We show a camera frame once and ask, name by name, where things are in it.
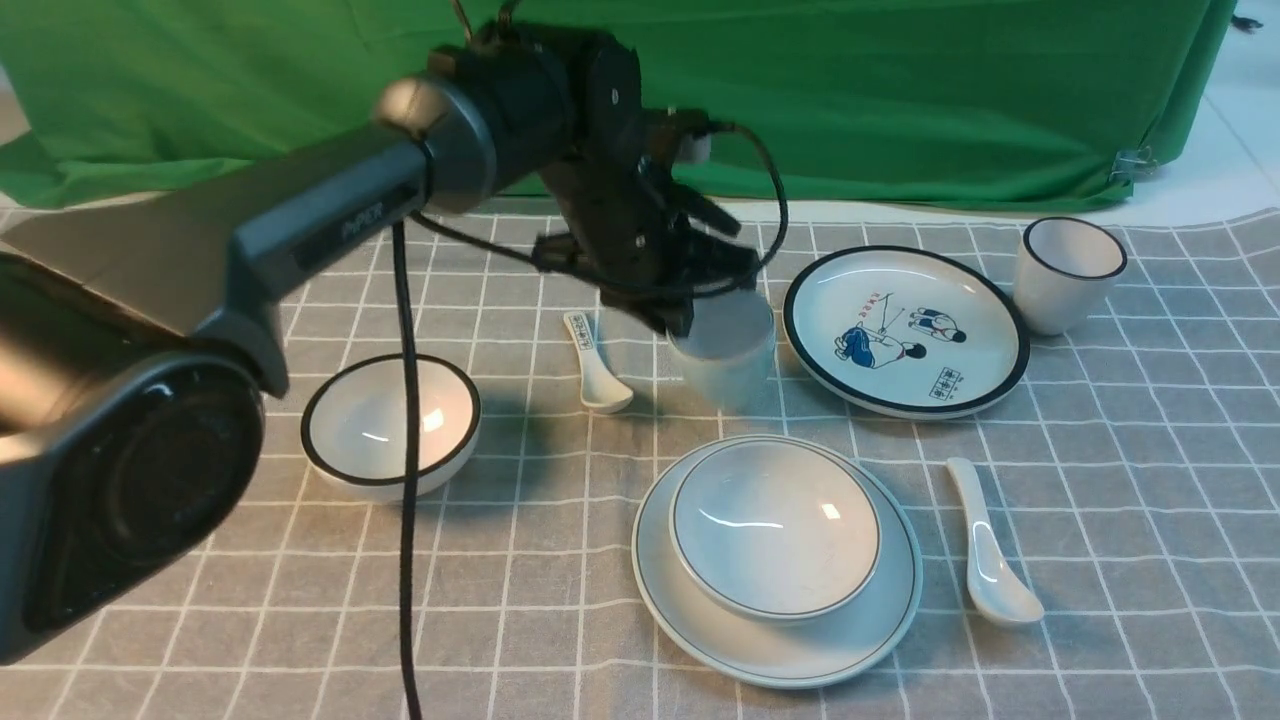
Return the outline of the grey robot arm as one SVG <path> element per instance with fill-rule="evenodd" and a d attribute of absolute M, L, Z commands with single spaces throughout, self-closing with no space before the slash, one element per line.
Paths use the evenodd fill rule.
<path fill-rule="evenodd" d="M 372 120 L 133 204 L 3 236 L 3 662 L 198 547 L 233 512 L 289 373 L 278 307 L 406 219 L 463 215 L 539 176 L 567 225 L 525 261 L 655 333 L 753 288 L 768 255 L 677 182 L 736 124 L 645 108 L 611 32 L 513 20 L 383 92 Z"/>

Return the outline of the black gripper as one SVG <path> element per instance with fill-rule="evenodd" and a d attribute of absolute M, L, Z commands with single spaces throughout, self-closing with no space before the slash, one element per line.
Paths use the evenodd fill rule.
<path fill-rule="evenodd" d="M 566 231 L 535 241 L 532 265 L 632 297 L 632 318 L 654 334 L 687 337 L 700 291 L 756 288 L 760 254 L 707 232 L 689 233 L 700 192 L 649 158 L 618 167 L 570 156 L 547 163 L 536 176 Z"/>

